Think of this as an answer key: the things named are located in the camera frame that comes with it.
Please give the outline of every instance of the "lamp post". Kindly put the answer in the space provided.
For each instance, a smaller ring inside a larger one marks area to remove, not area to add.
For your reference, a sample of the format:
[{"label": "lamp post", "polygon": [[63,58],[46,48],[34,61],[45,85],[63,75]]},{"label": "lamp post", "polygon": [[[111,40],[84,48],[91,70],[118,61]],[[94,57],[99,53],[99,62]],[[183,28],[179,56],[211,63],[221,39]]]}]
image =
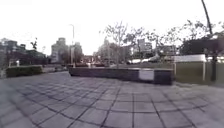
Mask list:
[{"label": "lamp post", "polygon": [[74,45],[74,29],[75,29],[75,27],[74,27],[74,25],[73,24],[70,24],[71,26],[72,26],[72,45],[71,45],[71,64],[73,64],[73,50],[72,50],[72,47],[73,47],[73,45]]},{"label": "lamp post", "polygon": [[[203,8],[204,8],[204,11],[205,11],[207,24],[208,24],[208,27],[209,27],[209,33],[210,33],[210,35],[213,35],[211,22],[210,22],[210,18],[209,18],[209,15],[208,15],[208,10],[206,8],[204,0],[201,0],[201,2],[202,2],[202,5],[203,5]],[[212,76],[211,76],[211,81],[215,81],[216,80],[216,61],[217,61],[216,49],[217,49],[216,45],[213,44],[212,45]]]}]

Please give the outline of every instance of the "gray pavement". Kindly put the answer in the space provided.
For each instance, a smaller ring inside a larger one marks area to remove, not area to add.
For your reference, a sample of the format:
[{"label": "gray pavement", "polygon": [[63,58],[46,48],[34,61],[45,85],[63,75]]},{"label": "gray pavement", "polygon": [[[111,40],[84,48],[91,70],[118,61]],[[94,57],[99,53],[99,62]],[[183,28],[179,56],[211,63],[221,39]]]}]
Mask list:
[{"label": "gray pavement", "polygon": [[0,128],[224,128],[224,89],[67,72],[1,79]]}]

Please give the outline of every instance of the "concrete planter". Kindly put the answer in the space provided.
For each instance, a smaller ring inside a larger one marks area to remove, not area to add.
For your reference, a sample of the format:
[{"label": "concrete planter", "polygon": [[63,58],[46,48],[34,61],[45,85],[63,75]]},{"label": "concrete planter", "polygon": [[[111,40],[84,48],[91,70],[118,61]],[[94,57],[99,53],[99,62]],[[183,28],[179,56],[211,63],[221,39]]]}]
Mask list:
[{"label": "concrete planter", "polygon": [[71,76],[114,78],[127,81],[172,85],[173,71],[163,69],[70,68]]}]

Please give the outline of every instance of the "shrub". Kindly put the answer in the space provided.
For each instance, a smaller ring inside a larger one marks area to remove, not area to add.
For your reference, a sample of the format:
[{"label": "shrub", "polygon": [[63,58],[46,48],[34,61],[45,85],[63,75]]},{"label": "shrub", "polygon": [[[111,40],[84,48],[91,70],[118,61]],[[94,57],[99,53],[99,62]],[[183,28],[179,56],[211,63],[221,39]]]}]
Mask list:
[{"label": "shrub", "polygon": [[89,67],[86,63],[76,63],[75,67]]},{"label": "shrub", "polygon": [[100,64],[95,64],[96,67],[105,67],[104,64],[100,63]]},{"label": "shrub", "polygon": [[10,67],[6,69],[7,77],[32,76],[42,73],[41,66]]},{"label": "shrub", "polygon": [[67,68],[73,68],[73,65],[72,64],[68,64],[66,65]]}]

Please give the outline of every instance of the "high-rise building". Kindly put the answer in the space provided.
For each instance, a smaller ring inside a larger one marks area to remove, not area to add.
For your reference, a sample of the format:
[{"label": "high-rise building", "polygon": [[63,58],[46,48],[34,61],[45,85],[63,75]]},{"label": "high-rise building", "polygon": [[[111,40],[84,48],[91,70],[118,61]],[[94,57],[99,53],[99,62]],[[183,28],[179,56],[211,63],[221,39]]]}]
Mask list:
[{"label": "high-rise building", "polygon": [[68,51],[65,38],[59,38],[55,44],[51,46],[51,62],[61,63],[63,60],[61,55]]}]

